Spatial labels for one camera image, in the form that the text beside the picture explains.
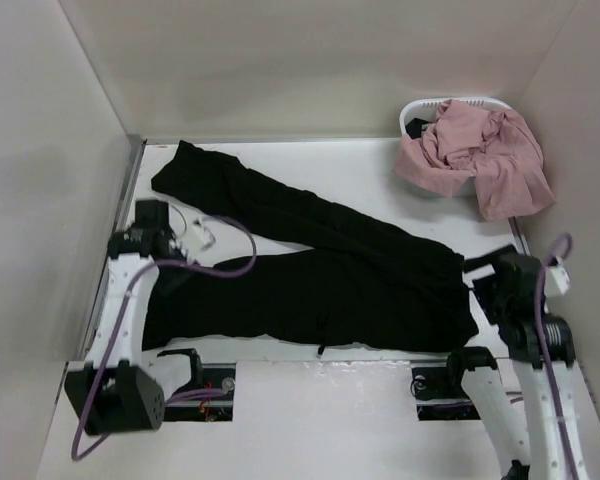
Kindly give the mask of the black trousers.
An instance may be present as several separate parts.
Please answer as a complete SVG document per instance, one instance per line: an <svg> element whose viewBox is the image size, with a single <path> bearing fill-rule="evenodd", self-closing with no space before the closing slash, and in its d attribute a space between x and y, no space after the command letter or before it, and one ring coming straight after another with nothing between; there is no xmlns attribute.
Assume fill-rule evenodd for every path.
<svg viewBox="0 0 600 480"><path fill-rule="evenodd" d="M267 177L238 158L187 142L152 188L202 212L227 216L252 234L299 245L294 253L234 258L223 271L188 276L153 292L142 345L208 335L384 350L444 353L478 333L461 255Z"/></svg>

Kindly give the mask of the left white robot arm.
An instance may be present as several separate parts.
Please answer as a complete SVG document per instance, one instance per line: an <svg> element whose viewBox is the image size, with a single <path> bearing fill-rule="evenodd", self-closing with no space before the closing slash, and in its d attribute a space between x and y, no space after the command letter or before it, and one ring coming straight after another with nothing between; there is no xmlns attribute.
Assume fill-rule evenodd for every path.
<svg viewBox="0 0 600 480"><path fill-rule="evenodd" d="M89 436L158 429L168 400L194 398L204 387L203 366L193 349L163 350L143 357L152 294L180 286L189 272L170 225L169 206L139 200L131 225L108 242L109 285L85 364L68 372L65 392Z"/></svg>

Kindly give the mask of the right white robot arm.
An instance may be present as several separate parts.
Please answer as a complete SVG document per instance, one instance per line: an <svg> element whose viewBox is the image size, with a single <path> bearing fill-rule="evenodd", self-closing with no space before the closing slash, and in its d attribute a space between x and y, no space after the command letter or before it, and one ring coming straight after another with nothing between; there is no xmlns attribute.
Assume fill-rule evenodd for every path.
<svg viewBox="0 0 600 480"><path fill-rule="evenodd" d="M504 479L588 476L574 404L573 335L562 317L546 309L547 299L570 288L564 262L572 247L573 239L565 233L543 260L506 246L463 264L466 273L484 266L493 269L474 280L473 290L508 349L524 412L514 409L486 347L454 350L443 380L451 393L467 395L476 408Z"/></svg>

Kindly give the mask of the pink trousers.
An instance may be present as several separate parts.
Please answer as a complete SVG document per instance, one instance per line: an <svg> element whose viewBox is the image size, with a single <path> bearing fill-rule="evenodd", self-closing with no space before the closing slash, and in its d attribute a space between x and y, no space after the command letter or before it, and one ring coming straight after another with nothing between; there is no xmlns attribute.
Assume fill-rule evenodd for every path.
<svg viewBox="0 0 600 480"><path fill-rule="evenodd" d="M500 221L556 202L543 167L541 147L517 111L448 99L419 136L402 136L394 173L444 197L471 181L483 218Z"/></svg>

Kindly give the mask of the white laundry basket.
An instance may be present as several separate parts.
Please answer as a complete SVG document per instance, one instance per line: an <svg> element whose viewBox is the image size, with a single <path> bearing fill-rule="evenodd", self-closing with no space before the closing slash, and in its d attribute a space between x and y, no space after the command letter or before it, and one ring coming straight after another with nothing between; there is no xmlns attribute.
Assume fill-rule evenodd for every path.
<svg viewBox="0 0 600 480"><path fill-rule="evenodd" d="M409 122L411 122L414 118L424 121L425 123L431 123L436 116L439 105L446 101L447 98L429 98L429 99L420 99L415 100L407 104L400 112L399 115L399 126L402 135L407 133L406 126ZM455 97L455 100L462 101L468 105L473 107L482 108L488 111L497 111L503 109L510 109L511 106L504 101L484 97L484 96L474 96L474 97ZM408 188L412 193L421 197L421 198L441 198L441 195L432 192L426 189L423 189L413 183L407 182ZM467 180L462 187L458 190L455 197L474 197L475 196L475 187L474 180Z"/></svg>

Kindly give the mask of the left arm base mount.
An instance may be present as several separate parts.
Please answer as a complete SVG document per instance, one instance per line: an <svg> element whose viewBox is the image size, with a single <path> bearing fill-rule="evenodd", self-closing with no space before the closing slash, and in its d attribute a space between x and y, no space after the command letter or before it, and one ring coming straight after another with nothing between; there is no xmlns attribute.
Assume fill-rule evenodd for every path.
<svg viewBox="0 0 600 480"><path fill-rule="evenodd" d="M204 364L202 374L167 402L164 422L230 422L236 392L235 363Z"/></svg>

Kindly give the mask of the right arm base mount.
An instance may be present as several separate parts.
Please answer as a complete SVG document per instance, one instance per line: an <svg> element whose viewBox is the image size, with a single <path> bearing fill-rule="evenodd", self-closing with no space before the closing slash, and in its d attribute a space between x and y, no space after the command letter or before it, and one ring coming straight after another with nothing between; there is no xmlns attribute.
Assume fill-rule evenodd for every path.
<svg viewBox="0 0 600 480"><path fill-rule="evenodd" d="M445 362L416 362L410 392L420 421L480 420L479 412L461 387L461 375L477 367L497 368L495 360L450 356Z"/></svg>

